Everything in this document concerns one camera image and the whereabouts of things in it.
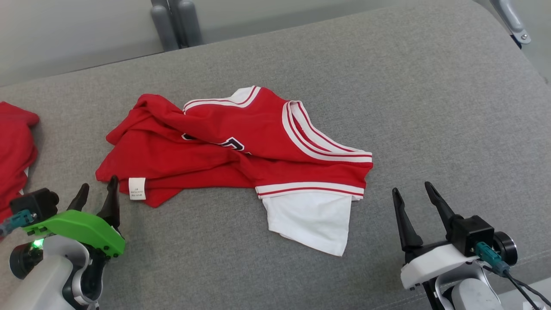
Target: red garment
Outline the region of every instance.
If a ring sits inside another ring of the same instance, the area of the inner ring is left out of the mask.
[[[29,127],[39,120],[32,112],[0,102],[0,222],[12,215],[9,202],[20,196],[27,182],[24,170],[38,154]]]
[[[145,203],[158,207],[184,188],[255,188],[259,198],[336,193],[363,198],[371,153],[340,145],[312,125],[300,101],[261,87],[229,98],[189,101],[183,111],[144,94],[107,136],[115,148],[96,171],[146,178]]]

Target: black cable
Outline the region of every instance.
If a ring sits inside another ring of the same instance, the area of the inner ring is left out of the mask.
[[[488,270],[488,271],[491,271],[491,272],[494,272],[494,270],[492,270],[492,268],[488,267],[488,266],[482,266],[484,269]],[[543,296],[543,294],[541,294],[540,292],[536,291],[535,289],[531,288],[528,284],[518,280],[518,279],[515,279],[513,278],[513,280],[515,280],[518,285],[520,286],[523,286],[524,288],[526,288],[527,290],[531,291],[533,294],[537,295],[539,298],[542,299],[542,301],[544,303],[546,303],[548,306],[551,307],[551,302],[549,301],[549,299],[547,299],[545,296]]]
[[[532,305],[532,308],[534,308],[534,310],[539,310],[539,307],[536,306],[536,303],[530,298],[530,296],[528,296],[528,294],[522,289],[522,287],[520,287],[520,285],[518,285],[518,283],[515,281],[515,279],[513,279],[513,277],[511,276],[511,274],[509,273],[508,270],[504,270],[503,271],[503,275],[505,275],[505,277],[507,279],[509,279],[511,281],[511,283],[513,283],[513,285],[517,288],[517,290],[524,296],[524,298],[526,298],[526,300]]]

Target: green led light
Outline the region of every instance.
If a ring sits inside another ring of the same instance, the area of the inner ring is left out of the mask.
[[[44,243],[44,239],[38,239],[33,242],[33,247],[35,248],[41,248],[42,243]]]

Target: striped trim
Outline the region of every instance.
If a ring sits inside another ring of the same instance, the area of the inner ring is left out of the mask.
[[[334,142],[312,126],[305,109],[300,109],[299,101],[289,101],[283,105],[282,123],[291,141],[306,155],[322,161],[371,163],[372,154],[355,150]],[[302,132],[310,141],[302,136],[294,120],[299,123]]]
[[[187,110],[193,108],[194,106],[203,104],[217,104],[244,108],[253,102],[260,89],[260,87],[251,86],[247,88],[240,88],[233,95],[231,95],[231,97],[227,98],[198,99],[188,101],[185,105],[183,105],[182,111],[185,113]]]
[[[364,197],[364,189],[356,186],[327,182],[293,182],[255,187],[258,198],[276,197],[293,193],[331,193],[352,196],[354,200]]]

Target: gray fabric surface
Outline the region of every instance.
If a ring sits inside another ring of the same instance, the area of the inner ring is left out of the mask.
[[[426,180],[456,212],[514,238],[519,279],[551,276],[551,93],[468,0],[424,0],[39,79],[0,88],[0,99],[41,117],[26,190],[46,186],[66,206],[88,182],[85,211],[97,212],[105,135],[142,93],[182,106],[250,85],[302,100],[318,129],[373,152],[344,257],[269,232],[252,189],[186,190],[158,209],[122,195],[127,250],[106,269],[102,309],[426,309],[423,291],[401,287],[391,197],[398,187],[425,242],[441,240]],[[0,301],[19,282],[8,255],[26,240],[18,231],[0,243]]]

